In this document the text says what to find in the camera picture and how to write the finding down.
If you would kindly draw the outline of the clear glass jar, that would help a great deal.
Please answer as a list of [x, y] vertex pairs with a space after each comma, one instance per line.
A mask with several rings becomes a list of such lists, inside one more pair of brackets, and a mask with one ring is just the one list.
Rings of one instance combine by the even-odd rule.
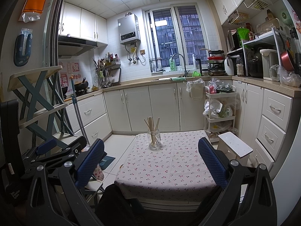
[[161, 134], [158, 129], [156, 129], [155, 131], [148, 130], [147, 138], [148, 147], [150, 148], [150, 150], [160, 150], [162, 148]]

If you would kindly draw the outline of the kitchen faucet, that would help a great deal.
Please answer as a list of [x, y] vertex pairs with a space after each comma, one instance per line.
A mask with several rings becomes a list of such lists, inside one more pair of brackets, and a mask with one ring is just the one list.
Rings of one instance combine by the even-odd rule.
[[180, 53], [175, 53], [171, 56], [171, 60], [173, 61], [175, 56], [179, 56], [180, 62], [181, 62], [181, 67], [184, 69], [184, 74], [183, 77], [187, 78], [188, 77], [188, 70], [186, 68], [186, 60], [185, 57], [180, 54]]

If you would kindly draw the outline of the blue dustpan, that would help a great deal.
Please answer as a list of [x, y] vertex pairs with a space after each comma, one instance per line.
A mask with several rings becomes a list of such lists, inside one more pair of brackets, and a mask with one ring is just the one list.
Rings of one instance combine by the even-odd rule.
[[115, 157], [106, 155], [99, 163], [101, 170], [105, 170], [114, 160]]

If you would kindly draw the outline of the floral trash bin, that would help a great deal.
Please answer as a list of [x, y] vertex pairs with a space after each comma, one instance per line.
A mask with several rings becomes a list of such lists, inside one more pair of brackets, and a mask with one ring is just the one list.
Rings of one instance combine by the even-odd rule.
[[98, 180], [98, 181], [103, 181], [104, 180], [104, 173], [100, 167], [99, 164], [97, 164], [97, 167], [95, 168], [94, 172], [93, 172], [93, 177]]

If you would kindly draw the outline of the white step stool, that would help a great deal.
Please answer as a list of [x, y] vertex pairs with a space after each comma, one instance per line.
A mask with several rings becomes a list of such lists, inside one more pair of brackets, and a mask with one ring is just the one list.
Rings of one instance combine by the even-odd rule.
[[218, 137], [219, 143], [217, 149], [222, 151], [225, 155], [230, 152], [235, 155], [235, 159], [238, 160], [241, 165], [246, 166], [253, 149], [232, 132], [220, 134]]

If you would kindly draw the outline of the cherry print tablecloth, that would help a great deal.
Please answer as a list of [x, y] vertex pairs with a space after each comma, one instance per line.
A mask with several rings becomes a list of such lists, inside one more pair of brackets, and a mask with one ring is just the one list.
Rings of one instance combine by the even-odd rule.
[[215, 186], [198, 141], [204, 130], [161, 134], [162, 148], [151, 150], [147, 134], [136, 143], [114, 183], [126, 199], [200, 202]]

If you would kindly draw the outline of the black wok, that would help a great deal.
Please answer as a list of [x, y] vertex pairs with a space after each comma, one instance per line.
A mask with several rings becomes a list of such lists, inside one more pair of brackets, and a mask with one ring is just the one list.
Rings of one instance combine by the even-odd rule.
[[89, 86], [89, 83], [86, 81], [86, 78], [83, 78], [82, 82], [74, 84], [75, 91], [86, 90]]

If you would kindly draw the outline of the white plastic bag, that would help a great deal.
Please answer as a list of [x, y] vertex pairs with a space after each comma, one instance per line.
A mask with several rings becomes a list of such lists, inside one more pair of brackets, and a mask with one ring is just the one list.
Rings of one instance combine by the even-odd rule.
[[204, 81], [201, 78], [188, 81], [186, 91], [193, 100], [201, 100], [204, 94]]

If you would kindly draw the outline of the plastic bottle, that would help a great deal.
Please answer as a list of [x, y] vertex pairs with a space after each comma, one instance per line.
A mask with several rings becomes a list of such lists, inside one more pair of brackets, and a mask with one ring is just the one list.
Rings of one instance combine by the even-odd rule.
[[240, 55], [237, 56], [236, 67], [237, 67], [237, 76], [244, 76], [244, 65]]

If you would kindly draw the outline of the stacked pots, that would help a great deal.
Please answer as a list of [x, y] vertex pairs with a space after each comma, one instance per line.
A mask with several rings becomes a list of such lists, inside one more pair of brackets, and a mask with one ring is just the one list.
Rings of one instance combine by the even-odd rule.
[[226, 70], [224, 66], [225, 54], [223, 50], [209, 50], [201, 48], [201, 52], [207, 51], [207, 63], [200, 63], [200, 70], [206, 71], [209, 76], [225, 76]]

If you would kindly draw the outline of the green soap bottle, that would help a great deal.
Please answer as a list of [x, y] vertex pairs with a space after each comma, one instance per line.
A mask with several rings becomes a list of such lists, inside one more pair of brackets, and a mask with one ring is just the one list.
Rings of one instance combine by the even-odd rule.
[[169, 66], [170, 71], [176, 71], [176, 62], [174, 61], [173, 57], [169, 59]]

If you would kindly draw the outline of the white electric kettle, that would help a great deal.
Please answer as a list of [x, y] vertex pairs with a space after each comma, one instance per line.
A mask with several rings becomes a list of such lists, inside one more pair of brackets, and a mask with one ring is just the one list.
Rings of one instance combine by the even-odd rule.
[[277, 51], [261, 49], [260, 54], [262, 56], [263, 79], [278, 82], [279, 75], [277, 72], [277, 66], [279, 64], [279, 59]]

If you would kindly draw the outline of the red pan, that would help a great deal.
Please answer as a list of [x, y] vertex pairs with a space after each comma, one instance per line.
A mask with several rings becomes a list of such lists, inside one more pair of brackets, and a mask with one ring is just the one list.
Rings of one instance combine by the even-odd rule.
[[294, 61], [288, 50], [285, 50], [283, 53], [281, 53], [281, 62], [286, 71], [294, 71]]

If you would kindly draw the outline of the grey water heater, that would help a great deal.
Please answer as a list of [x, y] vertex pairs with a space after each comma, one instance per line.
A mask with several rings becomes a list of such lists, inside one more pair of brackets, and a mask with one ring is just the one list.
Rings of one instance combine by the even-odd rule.
[[120, 43], [126, 45], [140, 41], [138, 18], [135, 14], [127, 15], [117, 20]]

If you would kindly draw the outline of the orange package on wall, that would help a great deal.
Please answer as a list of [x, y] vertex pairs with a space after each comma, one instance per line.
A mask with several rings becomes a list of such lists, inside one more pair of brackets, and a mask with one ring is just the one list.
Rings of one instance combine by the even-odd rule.
[[19, 21], [24, 23], [40, 20], [46, 0], [26, 0]]

